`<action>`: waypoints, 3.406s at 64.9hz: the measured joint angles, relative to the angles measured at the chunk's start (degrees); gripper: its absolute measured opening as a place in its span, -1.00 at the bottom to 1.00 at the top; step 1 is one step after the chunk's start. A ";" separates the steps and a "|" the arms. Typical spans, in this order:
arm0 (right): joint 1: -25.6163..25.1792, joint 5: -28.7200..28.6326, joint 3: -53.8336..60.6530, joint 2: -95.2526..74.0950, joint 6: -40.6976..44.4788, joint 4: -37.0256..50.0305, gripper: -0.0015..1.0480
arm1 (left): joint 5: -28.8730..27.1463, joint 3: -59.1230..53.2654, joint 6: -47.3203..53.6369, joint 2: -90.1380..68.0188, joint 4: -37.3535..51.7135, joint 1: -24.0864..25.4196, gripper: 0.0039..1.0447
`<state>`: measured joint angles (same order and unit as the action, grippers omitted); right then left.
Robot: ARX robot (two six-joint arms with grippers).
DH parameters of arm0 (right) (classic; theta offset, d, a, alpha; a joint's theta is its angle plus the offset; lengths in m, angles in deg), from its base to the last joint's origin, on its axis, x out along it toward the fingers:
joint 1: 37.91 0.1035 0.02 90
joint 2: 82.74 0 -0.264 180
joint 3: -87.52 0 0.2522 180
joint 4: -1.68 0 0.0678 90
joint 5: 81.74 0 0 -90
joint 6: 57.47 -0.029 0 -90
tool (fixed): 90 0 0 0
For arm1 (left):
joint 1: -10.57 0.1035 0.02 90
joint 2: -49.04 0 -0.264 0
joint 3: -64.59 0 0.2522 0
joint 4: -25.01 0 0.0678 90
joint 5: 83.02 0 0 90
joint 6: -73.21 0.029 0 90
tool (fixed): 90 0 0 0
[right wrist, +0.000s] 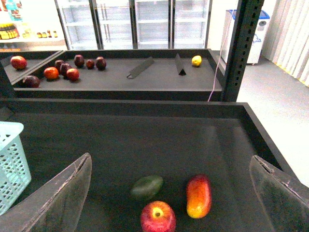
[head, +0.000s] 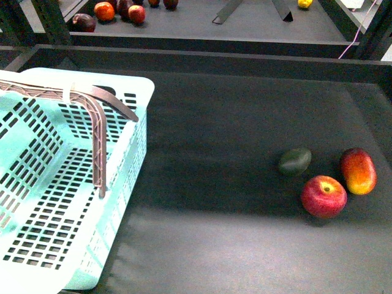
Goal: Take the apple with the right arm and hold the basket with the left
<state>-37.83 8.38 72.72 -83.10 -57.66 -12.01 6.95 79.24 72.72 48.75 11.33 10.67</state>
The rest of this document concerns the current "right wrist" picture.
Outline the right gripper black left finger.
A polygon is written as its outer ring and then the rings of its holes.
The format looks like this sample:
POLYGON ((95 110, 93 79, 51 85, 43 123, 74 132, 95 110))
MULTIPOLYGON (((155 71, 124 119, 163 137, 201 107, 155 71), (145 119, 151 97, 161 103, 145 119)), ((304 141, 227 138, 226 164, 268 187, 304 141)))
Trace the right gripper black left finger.
POLYGON ((92 159, 85 153, 0 217, 2 232, 73 232, 86 200, 92 159))

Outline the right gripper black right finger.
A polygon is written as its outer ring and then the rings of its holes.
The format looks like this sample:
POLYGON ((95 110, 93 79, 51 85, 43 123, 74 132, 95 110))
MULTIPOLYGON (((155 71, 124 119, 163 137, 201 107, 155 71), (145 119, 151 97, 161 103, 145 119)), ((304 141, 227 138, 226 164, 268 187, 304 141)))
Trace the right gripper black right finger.
POLYGON ((309 230, 309 188, 261 157, 249 165, 255 194, 273 232, 309 230))

